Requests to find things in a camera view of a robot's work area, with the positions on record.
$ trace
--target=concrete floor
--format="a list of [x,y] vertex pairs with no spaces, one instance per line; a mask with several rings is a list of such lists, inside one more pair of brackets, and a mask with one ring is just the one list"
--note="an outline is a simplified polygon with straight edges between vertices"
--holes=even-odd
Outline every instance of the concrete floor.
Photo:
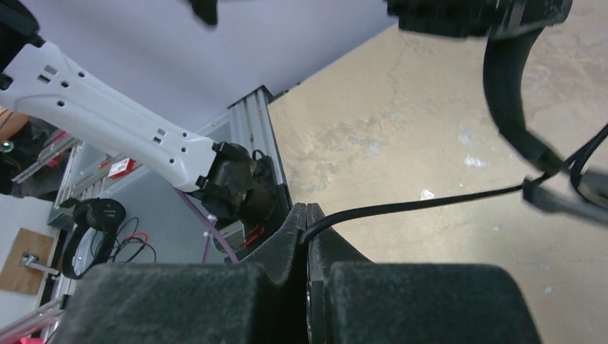
[[[578,0],[524,76],[533,129],[564,155],[608,115],[608,2]],[[483,98],[484,41],[393,27],[270,106],[294,201],[329,214],[520,183],[533,171],[498,137]],[[608,168],[602,147],[591,163]],[[548,183],[568,193],[564,179]],[[376,262],[485,262],[508,270],[546,343],[605,343],[608,231],[547,216],[521,195],[341,224]]]

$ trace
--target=white wall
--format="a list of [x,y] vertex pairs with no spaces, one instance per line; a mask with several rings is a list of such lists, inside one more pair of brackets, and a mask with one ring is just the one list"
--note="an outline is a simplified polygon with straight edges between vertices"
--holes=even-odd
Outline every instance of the white wall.
[[382,0],[220,1],[214,31],[187,1],[22,2],[82,68],[190,129],[260,85],[293,87],[396,21]]
[[[4,266],[20,228],[57,237],[57,230],[47,226],[51,206],[51,202],[31,197],[16,199],[0,195],[0,266]],[[35,295],[0,290],[0,328],[34,310],[37,300]]]

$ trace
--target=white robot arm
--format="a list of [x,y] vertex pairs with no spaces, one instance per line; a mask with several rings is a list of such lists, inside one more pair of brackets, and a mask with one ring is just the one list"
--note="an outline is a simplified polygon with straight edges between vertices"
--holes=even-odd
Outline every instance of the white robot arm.
[[216,157],[214,141],[184,130],[99,81],[45,42],[26,44],[4,69],[0,105],[47,121],[108,152],[124,153],[175,188],[198,190]]
[[1,106],[124,153],[220,219],[257,224],[269,214],[276,187],[272,159],[254,159],[240,145],[215,143],[170,123],[92,76],[38,31],[17,0],[0,1]]

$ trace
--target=white plastic casing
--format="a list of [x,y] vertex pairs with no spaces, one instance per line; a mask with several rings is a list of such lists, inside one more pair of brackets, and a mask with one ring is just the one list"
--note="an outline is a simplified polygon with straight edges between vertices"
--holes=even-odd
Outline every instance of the white plastic casing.
[[198,177],[209,173],[216,156],[212,139],[107,86],[51,42],[26,45],[4,74],[13,79],[0,90],[5,108],[45,120],[104,151],[124,153],[185,192],[197,190]]

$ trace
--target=wooden board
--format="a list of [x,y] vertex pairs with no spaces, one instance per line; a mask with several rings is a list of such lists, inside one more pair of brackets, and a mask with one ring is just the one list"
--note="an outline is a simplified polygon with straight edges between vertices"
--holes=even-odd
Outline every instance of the wooden board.
[[29,267],[20,267],[23,252],[38,256],[40,264],[46,264],[51,254],[54,239],[35,231],[21,228],[0,272],[0,289],[36,295],[42,283],[43,272]]

